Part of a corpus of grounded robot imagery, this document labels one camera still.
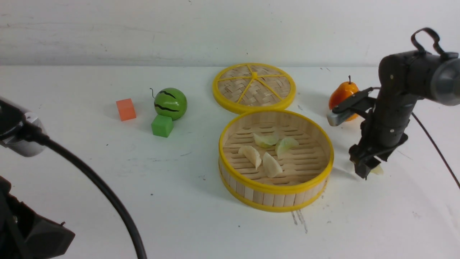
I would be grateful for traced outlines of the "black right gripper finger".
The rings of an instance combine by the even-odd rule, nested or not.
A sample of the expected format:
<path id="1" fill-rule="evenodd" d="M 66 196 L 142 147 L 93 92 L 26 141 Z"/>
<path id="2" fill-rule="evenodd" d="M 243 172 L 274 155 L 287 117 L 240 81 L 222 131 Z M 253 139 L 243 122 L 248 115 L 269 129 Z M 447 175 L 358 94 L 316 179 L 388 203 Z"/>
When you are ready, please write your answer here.
<path id="1" fill-rule="evenodd" d="M 362 179 L 367 179 L 368 174 L 370 173 L 369 159 L 358 159 L 353 158 L 352 162 L 354 164 L 355 174 L 360 176 Z"/>

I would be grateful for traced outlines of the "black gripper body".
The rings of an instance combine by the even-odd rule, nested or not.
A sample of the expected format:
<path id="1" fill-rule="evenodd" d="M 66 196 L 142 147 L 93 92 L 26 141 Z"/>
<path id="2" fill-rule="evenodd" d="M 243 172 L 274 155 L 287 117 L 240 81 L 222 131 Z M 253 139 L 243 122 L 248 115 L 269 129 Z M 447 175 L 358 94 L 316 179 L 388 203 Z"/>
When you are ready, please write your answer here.
<path id="1" fill-rule="evenodd" d="M 369 141 L 360 140 L 358 144 L 354 144 L 349 149 L 350 161 L 353 158 L 358 159 L 370 159 L 371 157 L 378 158 L 382 161 L 387 161 L 389 156 L 395 151 L 395 149 L 408 140 L 408 135 L 403 133 L 401 139 L 394 146 L 382 146 L 380 144 L 371 143 Z"/>

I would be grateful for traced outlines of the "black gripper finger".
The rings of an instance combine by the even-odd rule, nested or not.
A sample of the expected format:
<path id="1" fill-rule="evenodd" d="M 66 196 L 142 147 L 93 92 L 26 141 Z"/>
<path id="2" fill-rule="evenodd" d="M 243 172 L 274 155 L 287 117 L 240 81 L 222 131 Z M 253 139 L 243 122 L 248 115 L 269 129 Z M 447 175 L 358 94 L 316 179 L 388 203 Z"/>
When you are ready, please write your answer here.
<path id="1" fill-rule="evenodd" d="M 375 167 L 378 166 L 379 164 L 381 164 L 381 162 L 382 162 L 382 161 L 379 160 L 378 158 L 371 157 L 371 158 L 369 159 L 369 164 L 368 164 L 368 165 L 370 166 L 370 170 L 373 169 L 373 168 L 375 168 Z"/>

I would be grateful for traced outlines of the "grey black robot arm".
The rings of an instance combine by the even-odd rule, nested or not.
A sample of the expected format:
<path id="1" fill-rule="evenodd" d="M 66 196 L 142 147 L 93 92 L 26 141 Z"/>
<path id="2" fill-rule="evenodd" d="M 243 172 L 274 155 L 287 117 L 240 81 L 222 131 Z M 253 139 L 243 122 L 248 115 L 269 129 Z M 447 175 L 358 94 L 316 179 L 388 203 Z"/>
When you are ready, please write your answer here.
<path id="1" fill-rule="evenodd" d="M 377 69 L 1 67 L 1 230 L 20 258 L 455 259 L 459 59 Z"/>

